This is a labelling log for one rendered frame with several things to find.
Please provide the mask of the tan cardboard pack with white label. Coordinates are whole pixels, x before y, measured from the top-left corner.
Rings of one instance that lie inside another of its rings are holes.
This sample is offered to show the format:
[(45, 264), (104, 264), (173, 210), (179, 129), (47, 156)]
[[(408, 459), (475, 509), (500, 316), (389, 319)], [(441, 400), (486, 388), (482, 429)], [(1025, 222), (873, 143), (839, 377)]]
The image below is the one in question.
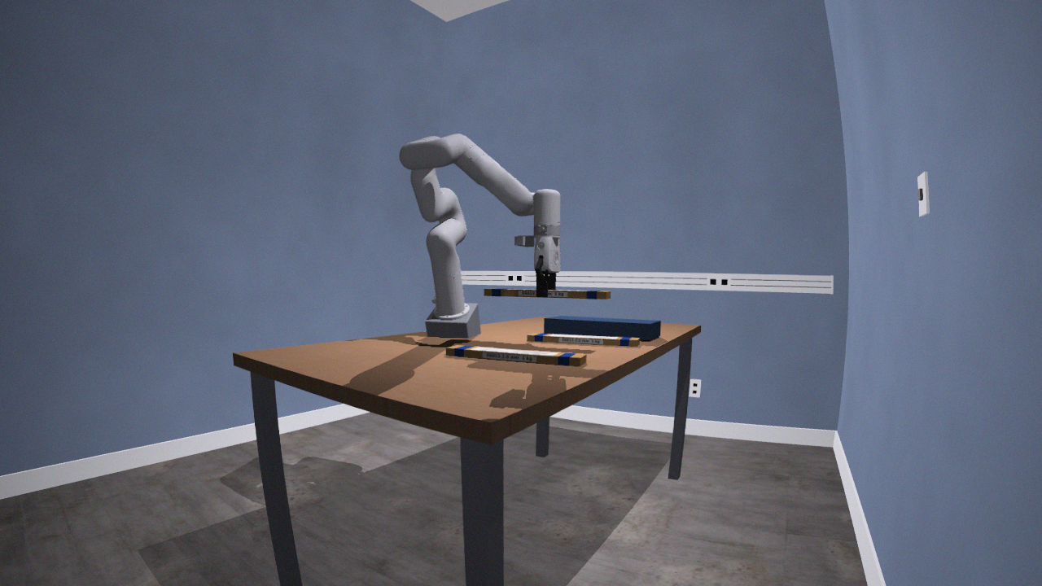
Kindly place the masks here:
[[(511, 297), (536, 297), (536, 290), (531, 289), (483, 289), (483, 296), (511, 296)], [(548, 297), (541, 298), (599, 298), (607, 300), (611, 291), (566, 291), (548, 290)]]
[(473, 348), (453, 346), (446, 348), (446, 356), (478, 357), (479, 359), (506, 362), (526, 362), (547, 365), (581, 366), (587, 363), (587, 355), (561, 352), (535, 352), (535, 350), (511, 350), (501, 348)]

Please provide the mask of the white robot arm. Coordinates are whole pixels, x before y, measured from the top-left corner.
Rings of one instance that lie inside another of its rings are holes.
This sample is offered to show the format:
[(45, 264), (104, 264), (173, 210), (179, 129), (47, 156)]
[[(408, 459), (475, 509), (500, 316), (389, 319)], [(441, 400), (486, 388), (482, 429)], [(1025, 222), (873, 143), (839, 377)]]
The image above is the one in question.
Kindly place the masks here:
[(440, 320), (465, 317), (470, 307), (464, 303), (457, 255), (457, 245), (466, 237), (466, 222), (457, 196), (448, 188), (440, 188), (436, 168), (456, 164), (516, 216), (535, 215), (535, 236), (515, 236), (514, 245), (535, 247), (536, 236), (561, 236), (559, 190), (531, 193), (466, 136), (420, 138), (406, 143), (399, 156), (403, 166), (412, 170), (414, 197), (423, 219), (439, 222), (427, 235), (427, 250), (436, 291), (433, 315)]

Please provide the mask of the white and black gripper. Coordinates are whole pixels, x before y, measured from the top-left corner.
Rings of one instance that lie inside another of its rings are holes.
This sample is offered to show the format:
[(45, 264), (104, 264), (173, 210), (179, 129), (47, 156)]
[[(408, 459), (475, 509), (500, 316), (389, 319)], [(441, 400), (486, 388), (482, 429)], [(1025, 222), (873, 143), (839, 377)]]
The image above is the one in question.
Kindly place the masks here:
[(548, 297), (548, 290), (557, 290), (555, 274), (561, 272), (561, 247), (557, 237), (561, 238), (561, 236), (535, 237), (536, 297)]

